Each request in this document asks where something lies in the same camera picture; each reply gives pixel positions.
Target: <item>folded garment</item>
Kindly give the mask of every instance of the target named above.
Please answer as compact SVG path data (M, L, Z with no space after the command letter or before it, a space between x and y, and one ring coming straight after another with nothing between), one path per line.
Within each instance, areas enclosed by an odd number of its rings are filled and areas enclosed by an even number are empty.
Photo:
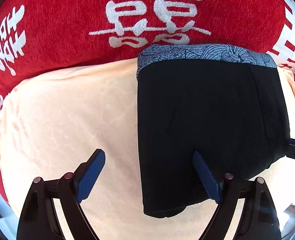
M106 154L105 166L89 198L81 203L100 239L200 237L216 208L212 200L188 206L171 218L143 213L136 72L137 59L61 69L24 80L4 98L0 167L9 204L17 215L35 177L60 178L101 148ZM206 71L202 80L216 82L216 75ZM294 95L285 97L295 109ZM219 127L216 136L223 132ZM295 199L295 160L281 158L260 176L270 188L277 211L282 212ZM231 224L230 239L241 204ZM73 239L59 201L55 205L65 237Z
M152 45L138 62L145 214L173 216L208 198L192 164L195 151L242 179L285 156L289 120L270 55L222 44ZM204 78L211 69L215 79Z

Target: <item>screw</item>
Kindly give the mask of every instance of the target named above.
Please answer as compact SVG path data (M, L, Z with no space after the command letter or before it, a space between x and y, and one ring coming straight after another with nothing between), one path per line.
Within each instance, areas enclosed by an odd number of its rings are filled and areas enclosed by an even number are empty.
M226 173L224 176L226 179L233 179L233 175L231 173Z
M263 183L264 183L264 179L261 178L261 177L258 177L256 180L257 180L260 184L263 184Z
M36 178L33 180L34 183L39 183L40 181L41 181L41 178L40 178L40 177L36 177Z
M68 172L68 173L66 173L66 174L64 175L64 178L65 178L65 179L71 179L71 178L73 178L73 176L74 176L73 172Z

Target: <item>underwear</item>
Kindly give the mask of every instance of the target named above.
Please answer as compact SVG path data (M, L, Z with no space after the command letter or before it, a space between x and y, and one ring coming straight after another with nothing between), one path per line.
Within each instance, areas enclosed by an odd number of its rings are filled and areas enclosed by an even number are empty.
M211 71L215 78L205 78ZM195 151L242 179L285 156L289 120L269 55L230 45L153 45L138 57L137 80L146 215L171 217L208 199Z

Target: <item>cream fabric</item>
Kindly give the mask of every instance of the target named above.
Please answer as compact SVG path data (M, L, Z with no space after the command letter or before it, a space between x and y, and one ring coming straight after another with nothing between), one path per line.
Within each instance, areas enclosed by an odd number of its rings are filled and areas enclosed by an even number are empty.
M101 148L106 153L105 166L81 204L100 239L201 236L216 208L212 200L189 206L172 218L143 214L136 70L137 59L62 69L21 82L5 98L0 115L0 168L17 215L36 176L58 179ZM281 80L287 106L294 113L290 120L295 122L294 95L288 93L288 81ZM295 135L292 125L291 134ZM260 175L282 212L295 199L295 160L282 158ZM57 212L66 238L72 239L62 210ZM236 214L241 215L240 205ZM238 216L226 239L232 238Z

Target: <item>red blanket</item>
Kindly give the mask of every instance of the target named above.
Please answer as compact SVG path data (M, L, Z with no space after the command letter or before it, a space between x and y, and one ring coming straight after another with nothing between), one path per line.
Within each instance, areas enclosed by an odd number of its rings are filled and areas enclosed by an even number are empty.
M295 72L295 3L6 0L0 8L0 109L23 79L133 58L151 43L225 43L268 51ZM1 174L0 193L6 199Z

